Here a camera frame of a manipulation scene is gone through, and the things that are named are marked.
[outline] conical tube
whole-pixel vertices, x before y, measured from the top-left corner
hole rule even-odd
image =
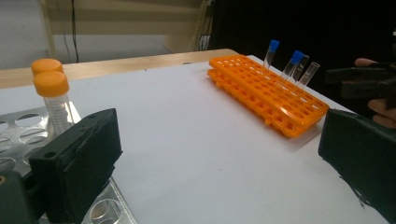
[[[305,73],[298,81],[297,86],[303,89],[311,80],[311,78],[314,76],[314,74],[318,71],[319,68],[320,65],[318,63],[312,62],[311,64],[309,64],[309,67],[306,69]]]

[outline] centrifuge tube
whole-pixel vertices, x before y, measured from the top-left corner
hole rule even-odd
[[[318,63],[312,62],[309,67],[306,69],[305,73],[303,76],[300,78],[300,80],[297,82],[297,86],[303,89],[308,82],[311,80],[311,78],[314,76],[314,74],[318,71],[320,68],[320,65]]]
[[[263,64],[263,66],[268,70],[270,69],[272,60],[274,59],[275,52],[278,46],[279,46],[279,41],[274,39],[270,41],[270,46],[268,47],[267,54],[265,55],[264,64]]]
[[[69,129],[75,122],[67,96],[66,75],[58,71],[42,72],[34,75],[33,82],[36,92],[44,99],[55,134]]]
[[[293,55],[290,58],[290,61],[286,65],[285,69],[283,70],[281,79],[279,80],[278,84],[283,85],[283,83],[288,79],[288,77],[294,72],[300,60],[304,57],[304,54],[301,53],[299,50],[295,50]]]
[[[305,54],[304,57],[298,63],[294,72],[290,76],[294,83],[297,83],[298,80],[300,79],[301,73],[303,72],[305,65],[308,63],[308,61],[309,61],[309,56]]]

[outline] test tube rack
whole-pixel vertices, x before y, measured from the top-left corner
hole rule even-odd
[[[207,74],[216,85],[286,137],[315,125],[329,106],[245,55],[212,58]]]
[[[72,106],[73,118],[79,121]],[[0,116],[0,171],[12,170],[21,176],[31,171],[29,158],[56,136],[46,107],[38,107]],[[39,224],[50,224],[46,215]],[[84,217],[83,224],[128,223],[136,219],[113,177],[98,195]]]

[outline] cable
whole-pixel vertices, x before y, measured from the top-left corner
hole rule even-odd
[[[64,24],[64,14],[62,13],[60,7],[59,7],[59,1],[55,0],[56,3],[56,8],[58,9],[58,13],[61,16],[61,21],[62,21],[62,31],[64,33],[64,45],[66,46],[66,50],[67,50],[67,58],[69,59],[69,62],[71,63],[72,60],[70,58],[70,50],[69,50],[69,46],[67,45],[67,41],[66,41],[66,25]]]
[[[78,50],[77,50],[77,40],[76,40],[76,12],[74,6],[74,0],[72,0],[72,32],[73,32],[73,45],[76,51],[76,63],[78,63]]]
[[[200,41],[199,41],[199,46],[198,50],[206,50],[207,47],[209,46],[209,39],[210,39],[210,33],[211,33],[211,27],[212,27],[212,21],[213,21],[213,15],[214,15],[214,1],[212,0],[210,2],[209,6],[209,21],[207,23],[207,28],[204,30],[205,34],[200,36]]]

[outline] human hand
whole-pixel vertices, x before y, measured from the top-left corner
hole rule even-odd
[[[376,63],[376,61],[365,58],[359,58],[355,61],[356,66],[369,66],[372,63]],[[387,100],[370,100],[368,106],[378,113],[373,116],[374,122],[387,128],[396,129],[396,108],[387,109]]]

